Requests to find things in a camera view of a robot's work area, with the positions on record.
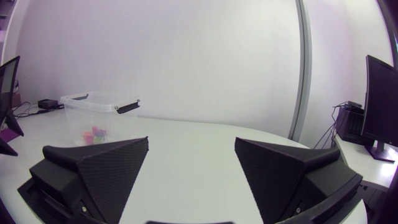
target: pink object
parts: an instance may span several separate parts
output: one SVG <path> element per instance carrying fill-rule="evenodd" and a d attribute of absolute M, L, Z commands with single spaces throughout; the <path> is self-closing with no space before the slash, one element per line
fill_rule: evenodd
<path fill-rule="evenodd" d="M 95 133 L 97 133 L 98 131 L 98 127 L 97 126 L 93 126 L 93 134 L 95 135 Z"/>
<path fill-rule="evenodd" d="M 9 128 L 2 130 L 0 133 L 0 138 L 3 139 L 5 142 L 9 142 L 18 136 L 19 134 L 15 133 Z"/>

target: electronic device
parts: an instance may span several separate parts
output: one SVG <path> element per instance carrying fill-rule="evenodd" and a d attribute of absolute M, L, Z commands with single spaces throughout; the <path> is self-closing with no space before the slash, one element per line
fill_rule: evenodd
<path fill-rule="evenodd" d="M 44 100 L 39 100 L 37 102 L 37 107 L 46 109 L 46 110 L 55 109 L 55 108 L 57 108 L 57 106 L 58 106 L 57 100 L 44 99 Z"/>
<path fill-rule="evenodd" d="M 361 200 L 362 176 L 340 150 L 236 138 L 235 152 L 264 223 L 339 223 Z"/>
<path fill-rule="evenodd" d="M 45 146 L 18 192 L 44 223 L 119 223 L 148 138 L 83 147 Z"/>
<path fill-rule="evenodd" d="M 344 141 L 363 146 L 373 146 L 374 140 L 361 135 L 364 110 L 357 106 L 345 105 L 338 112 L 336 120 L 337 134 Z"/>
<path fill-rule="evenodd" d="M 365 147 L 374 159 L 394 162 L 395 150 L 384 150 L 384 143 L 398 146 L 398 71 L 370 55 L 366 56 L 368 84 L 362 136 L 377 141 Z"/>
<path fill-rule="evenodd" d="M 23 136 L 21 127 L 12 113 L 12 94 L 14 91 L 14 82 L 17 74 L 19 56 L 11 59 L 0 67 L 0 122 L 6 123 L 8 128 L 15 133 Z M 3 139 L 0 138 L 0 154 L 18 156 L 18 153 L 12 149 Z"/>

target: computer monitor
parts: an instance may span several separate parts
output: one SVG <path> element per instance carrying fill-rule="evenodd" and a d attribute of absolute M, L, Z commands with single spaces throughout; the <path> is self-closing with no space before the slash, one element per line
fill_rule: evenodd
<path fill-rule="evenodd" d="M 0 123 L 6 123 L 9 129 L 23 136 L 24 133 L 19 127 L 17 120 L 15 119 L 11 110 L 12 94 L 14 91 L 14 82 L 17 74 L 18 63 L 19 56 L 11 59 L 0 67 Z M 0 154 L 18 156 L 18 153 L 1 138 Z"/>
<path fill-rule="evenodd" d="M 339 223 L 359 203 L 362 176 L 340 150 L 236 138 L 235 152 L 264 223 Z"/>
<path fill-rule="evenodd" d="M 398 146 L 398 71 L 381 60 L 366 56 L 368 85 L 362 136 L 377 140 L 365 146 L 374 159 L 394 162 L 396 152 L 384 143 Z"/>

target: white desk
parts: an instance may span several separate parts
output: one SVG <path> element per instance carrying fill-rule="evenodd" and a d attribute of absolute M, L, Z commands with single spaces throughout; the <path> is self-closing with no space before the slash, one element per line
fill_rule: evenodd
<path fill-rule="evenodd" d="M 44 145 L 70 147 L 74 143 L 62 110 L 18 122 L 25 137 L 9 143 L 18 157 L 0 155 L 0 197 L 16 223 L 40 223 L 17 188 L 30 178 L 29 168 L 44 158 Z M 128 121 L 125 124 L 123 131 L 132 132 Z M 234 151 L 235 137 L 303 147 L 273 134 L 221 124 L 139 118 L 136 130 L 131 134 L 149 136 L 149 152 L 121 223 L 262 223 Z M 363 202 L 346 222 L 367 222 Z"/>
<path fill-rule="evenodd" d="M 336 135 L 337 147 L 349 168 L 363 176 L 363 184 L 387 192 L 397 169 L 395 163 L 373 159 L 364 146 L 344 141 Z"/>

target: plastic storage box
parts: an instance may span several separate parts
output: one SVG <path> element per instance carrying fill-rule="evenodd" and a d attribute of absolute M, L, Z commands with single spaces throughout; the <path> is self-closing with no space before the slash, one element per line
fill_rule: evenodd
<path fill-rule="evenodd" d="M 65 105 L 72 139 L 79 146 L 125 140 L 126 123 L 134 129 L 140 107 L 138 98 L 94 91 L 63 96 L 60 102 Z"/>

